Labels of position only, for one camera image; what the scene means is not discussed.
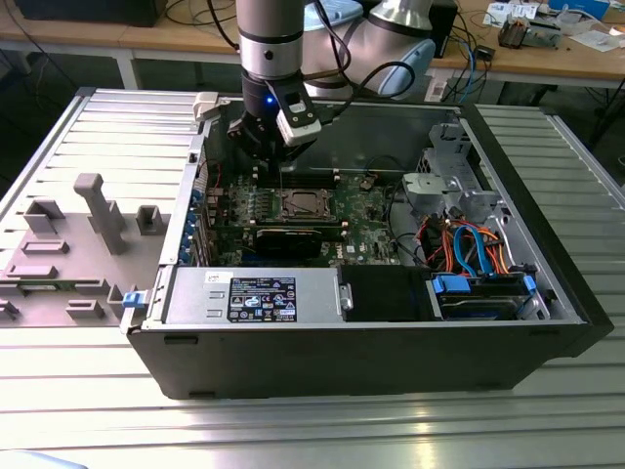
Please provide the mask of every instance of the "cable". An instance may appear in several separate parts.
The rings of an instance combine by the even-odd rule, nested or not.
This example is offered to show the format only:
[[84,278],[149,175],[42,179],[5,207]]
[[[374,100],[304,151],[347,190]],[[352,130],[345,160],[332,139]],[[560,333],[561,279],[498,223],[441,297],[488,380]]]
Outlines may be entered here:
[[43,78],[43,73],[46,69],[46,66],[50,63],[49,59],[46,59],[46,62],[41,65],[41,69],[39,70],[39,78],[37,78],[37,84],[35,85],[35,101],[37,106],[41,108],[41,103],[39,103],[39,86],[41,85],[41,79]]
[[479,235],[479,231],[474,227],[462,225],[456,230],[456,233],[453,236],[453,251],[454,255],[456,256],[456,260],[469,274],[471,274],[473,277],[477,276],[476,271],[474,271],[471,266],[465,262],[460,251],[460,237],[464,230],[469,230],[476,239],[476,251],[478,252],[479,266],[481,267],[481,270],[486,275],[492,274],[492,267],[490,266],[490,264],[488,263],[488,259],[486,258],[483,241],[481,239],[481,236]]
[[371,171],[371,165],[380,159],[388,159],[389,161],[392,161],[397,166],[397,168],[401,169],[404,173],[409,172],[406,167],[401,163],[401,161],[399,161],[391,154],[378,154],[377,156],[373,156],[364,166],[364,170],[366,172]]
[[211,17],[213,17],[213,21],[215,22],[215,26],[217,27],[217,29],[219,30],[219,33],[222,35],[222,37],[224,38],[224,40],[226,42],[228,42],[228,44],[236,51],[238,52],[239,50],[239,46],[238,44],[236,44],[234,41],[232,41],[229,36],[226,34],[226,32],[224,31],[224,29],[222,28],[222,24],[220,23],[219,18],[217,18],[217,11],[215,10],[215,7],[213,6],[213,0],[206,0],[206,4],[208,5],[208,9],[211,12]]
[[[334,75],[338,74],[338,75],[341,75],[341,77],[349,85],[354,86],[354,84],[352,83],[350,78],[345,74],[345,70],[347,70],[348,67],[352,64],[352,52],[350,51],[350,48],[345,43],[343,38],[339,34],[337,34],[337,32],[332,27],[332,22],[328,18],[327,12],[325,11],[325,8],[323,7],[323,4],[321,3],[321,0],[314,0],[314,8],[316,9],[316,13],[319,16],[319,19],[321,20],[321,23],[323,23],[323,26],[325,27],[326,31],[330,35],[330,43],[332,45],[332,52],[334,54],[334,60],[336,61],[336,65],[337,65],[338,68],[335,69],[335,70],[328,70],[328,71],[325,71],[325,72],[314,73],[312,75],[306,76],[305,78],[307,80],[313,80],[313,79],[319,79],[319,78],[322,78],[322,77],[329,78],[331,76],[334,76]],[[345,51],[345,63],[344,64],[341,63],[341,57],[339,56],[339,50],[336,47],[336,43],[337,42],[341,45],[341,48]]]
[[[174,3],[172,3],[170,6],[168,6],[168,7],[165,9],[165,17],[167,18],[167,20],[169,20],[169,21],[171,21],[171,22],[174,22],[175,24],[182,24],[182,25],[184,25],[184,26],[211,26],[211,25],[214,25],[214,24],[215,24],[215,22],[214,22],[214,21],[208,21],[208,22],[206,22],[206,21],[200,21],[200,22],[198,22],[198,21],[196,20],[199,16],[204,15],[204,14],[206,14],[206,13],[210,13],[210,10],[209,10],[209,9],[202,10],[201,12],[198,12],[198,13],[195,13],[195,14],[194,14],[193,12],[189,12],[189,13],[190,13],[190,15],[191,15],[191,22],[187,22],[187,21],[180,21],[180,20],[176,20],[175,18],[173,18],[173,17],[171,16],[171,11],[172,11],[172,9],[173,9],[174,7],[177,7],[178,5],[180,5],[181,3],[185,2],[185,1],[187,1],[188,6],[189,6],[189,9],[190,9],[190,2],[191,2],[191,0],[176,0]],[[228,9],[228,8],[230,8],[232,5],[234,5],[234,2],[233,2],[233,1],[232,1],[232,2],[230,2],[228,5],[226,5],[226,6],[224,6],[224,7],[219,7],[219,8],[216,8],[216,9],[215,9],[215,11],[216,11],[216,12],[221,12],[222,10],[227,10],[227,9]],[[233,15],[233,16],[228,17],[228,18],[223,18],[223,19],[221,19],[220,21],[228,21],[228,20],[232,20],[233,18],[236,18],[236,15]]]
[[13,20],[13,22],[16,24],[16,26],[21,29],[21,32],[23,33],[24,36],[26,36],[28,38],[28,40],[32,43],[33,46],[35,46],[37,49],[39,49],[39,51],[46,56],[46,58],[52,63],[52,65],[55,66],[55,68],[59,71],[59,73],[65,77],[65,79],[71,84],[71,86],[73,86],[76,90],[78,89],[78,85],[76,85],[76,82],[74,80],[72,80],[69,75],[67,73],[64,72],[64,70],[59,66],[59,64],[57,64],[52,57],[50,57],[50,55],[48,55],[48,53],[46,51],[44,51],[41,46],[39,46],[39,44],[37,44],[37,42],[32,38],[32,36],[30,34],[28,34],[26,32],[26,30],[23,28],[23,26],[18,22],[18,20],[16,19],[16,17],[13,15],[13,12],[11,11],[11,9],[9,8],[9,3],[7,2],[7,0],[3,0],[4,6],[7,9],[7,13],[9,14],[9,16],[11,17],[11,20]]
[[476,59],[473,55],[473,51],[471,50],[471,46],[467,42],[463,40],[459,40],[458,42],[467,48],[467,54],[469,54],[469,60],[471,62],[471,74],[469,75],[469,84],[467,85],[467,88],[465,89],[462,98],[460,98],[460,101],[458,102],[462,104],[467,99],[467,96],[469,96],[469,90],[471,89],[471,85],[473,84],[473,78],[476,74]]
[[380,96],[380,98],[394,98],[394,97],[397,97],[399,95],[403,95],[410,88],[412,88],[412,85],[414,84],[415,80],[417,79],[417,75],[414,72],[414,69],[410,65],[405,64],[404,62],[397,62],[397,61],[386,62],[385,64],[381,64],[379,66],[376,66],[364,78],[364,80],[362,80],[362,82],[354,89],[354,91],[352,92],[352,95],[342,105],[340,105],[337,109],[334,110],[333,117],[337,118],[339,115],[341,115],[343,112],[345,112],[347,110],[347,108],[362,94],[362,91],[366,88],[366,86],[369,84],[369,82],[373,78],[375,78],[375,75],[380,73],[385,68],[389,68],[391,66],[400,66],[401,68],[405,68],[406,70],[408,70],[408,73],[410,74],[410,81],[404,87],[403,90],[398,91],[396,93],[392,93],[390,95]]

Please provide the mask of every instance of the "power supply label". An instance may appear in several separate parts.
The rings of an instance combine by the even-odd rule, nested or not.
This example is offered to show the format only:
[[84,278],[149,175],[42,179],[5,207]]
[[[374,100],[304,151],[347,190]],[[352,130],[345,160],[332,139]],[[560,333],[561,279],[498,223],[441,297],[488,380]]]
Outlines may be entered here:
[[295,279],[233,278],[230,281],[230,322],[296,322]]

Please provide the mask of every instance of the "desk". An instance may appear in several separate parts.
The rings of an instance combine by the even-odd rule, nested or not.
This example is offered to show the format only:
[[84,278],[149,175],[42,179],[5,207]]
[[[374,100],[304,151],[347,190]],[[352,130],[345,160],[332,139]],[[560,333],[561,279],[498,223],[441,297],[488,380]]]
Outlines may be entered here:
[[[461,0],[469,30],[479,42],[496,50],[491,81],[514,81],[572,86],[615,88],[625,76],[625,51],[600,53],[565,38],[558,50],[523,48],[511,50],[497,45],[497,29],[479,27],[483,16],[478,13],[488,0]],[[154,28],[120,24],[96,24],[67,21],[28,21],[14,6],[12,12],[23,27],[46,52],[112,57],[117,60],[127,89],[138,89],[141,81],[134,59],[153,59],[217,64],[238,64],[239,58],[219,36],[191,26],[175,24],[161,18]],[[226,17],[232,11],[224,10]],[[182,8],[176,18],[188,21]],[[625,15],[608,13],[607,21],[623,21]],[[236,37],[236,22],[227,21],[226,30]],[[0,8],[0,48],[36,51],[20,29],[13,24],[4,6]],[[466,64],[458,46],[450,44],[442,59],[432,62],[428,74],[434,81],[459,76]]]

